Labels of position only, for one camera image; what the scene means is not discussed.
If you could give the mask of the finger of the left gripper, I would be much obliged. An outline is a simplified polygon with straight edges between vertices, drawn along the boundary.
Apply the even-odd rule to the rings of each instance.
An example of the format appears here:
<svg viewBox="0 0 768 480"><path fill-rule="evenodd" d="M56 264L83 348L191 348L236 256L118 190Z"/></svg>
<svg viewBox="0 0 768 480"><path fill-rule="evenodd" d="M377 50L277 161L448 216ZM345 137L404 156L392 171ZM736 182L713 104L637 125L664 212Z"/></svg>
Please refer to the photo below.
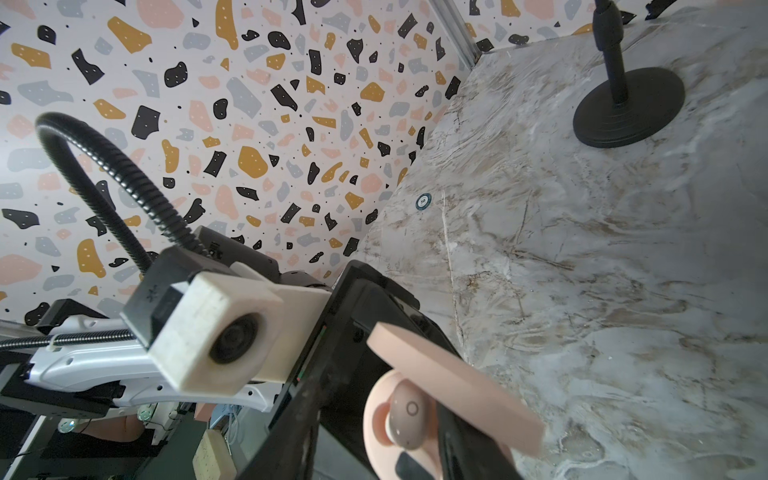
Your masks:
<svg viewBox="0 0 768 480"><path fill-rule="evenodd" d="M496 441L438 403L438 449L444 479L521 480Z"/></svg>
<svg viewBox="0 0 768 480"><path fill-rule="evenodd" d="M283 386L266 439L238 474L240 479L310 479L321 409L332 395L329 361L307 363L300 378Z"/></svg>

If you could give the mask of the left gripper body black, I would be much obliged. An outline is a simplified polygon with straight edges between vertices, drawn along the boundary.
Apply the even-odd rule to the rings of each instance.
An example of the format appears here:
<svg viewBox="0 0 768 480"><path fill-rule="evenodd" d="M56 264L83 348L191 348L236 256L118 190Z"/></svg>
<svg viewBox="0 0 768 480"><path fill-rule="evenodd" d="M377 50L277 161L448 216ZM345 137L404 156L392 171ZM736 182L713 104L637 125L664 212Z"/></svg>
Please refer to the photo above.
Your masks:
<svg viewBox="0 0 768 480"><path fill-rule="evenodd" d="M373 267L353 261L333 288L290 370L286 382L300 378L309 362L329 361L333 390L321 409L319 426L355 456L364 454L362 429L367 397L379 378L391 369L367 345L374 327L380 322L393 324L457 353L445 333L419 307L418 299L403 286Z"/></svg>

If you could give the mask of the pink earbud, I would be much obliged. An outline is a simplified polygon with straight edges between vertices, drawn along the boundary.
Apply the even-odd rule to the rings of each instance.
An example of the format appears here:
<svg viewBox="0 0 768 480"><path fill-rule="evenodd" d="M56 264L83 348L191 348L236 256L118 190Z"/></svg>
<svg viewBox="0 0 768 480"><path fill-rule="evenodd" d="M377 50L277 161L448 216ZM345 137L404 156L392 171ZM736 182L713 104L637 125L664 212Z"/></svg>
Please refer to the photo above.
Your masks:
<svg viewBox="0 0 768 480"><path fill-rule="evenodd" d="M389 400L385 433L405 450L420 448L427 439L432 411L431 398L410 380L401 381Z"/></svg>

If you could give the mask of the pink earbud charging case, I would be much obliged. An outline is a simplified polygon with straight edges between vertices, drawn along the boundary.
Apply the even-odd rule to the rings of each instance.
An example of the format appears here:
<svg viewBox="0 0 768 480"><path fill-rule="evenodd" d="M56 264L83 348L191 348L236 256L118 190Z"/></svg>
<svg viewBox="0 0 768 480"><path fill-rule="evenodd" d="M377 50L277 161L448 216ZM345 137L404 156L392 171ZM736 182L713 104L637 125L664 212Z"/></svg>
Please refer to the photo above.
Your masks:
<svg viewBox="0 0 768 480"><path fill-rule="evenodd" d="M512 454L539 455L546 427L520 400L459 356L426 338L389 323L378 323L368 347L391 369L370 391L363 413L366 455L381 479L444 479L438 449L438 403L493 439L514 464ZM430 429L413 451L385 433L395 387L410 380L431 398Z"/></svg>

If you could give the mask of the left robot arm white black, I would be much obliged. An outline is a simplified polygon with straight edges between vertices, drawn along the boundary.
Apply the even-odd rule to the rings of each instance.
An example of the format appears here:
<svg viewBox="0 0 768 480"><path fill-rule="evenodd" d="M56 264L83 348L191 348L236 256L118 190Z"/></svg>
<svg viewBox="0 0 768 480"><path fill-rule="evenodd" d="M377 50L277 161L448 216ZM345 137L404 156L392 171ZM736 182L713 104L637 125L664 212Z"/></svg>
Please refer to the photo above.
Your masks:
<svg viewBox="0 0 768 480"><path fill-rule="evenodd" d="M1 372L4 405L88 433L125 407L231 404L270 416L243 479L312 475L320 432L381 479L515 479L544 425L458 354L418 300L370 265L335 286L212 229L150 265L119 316L69 300Z"/></svg>

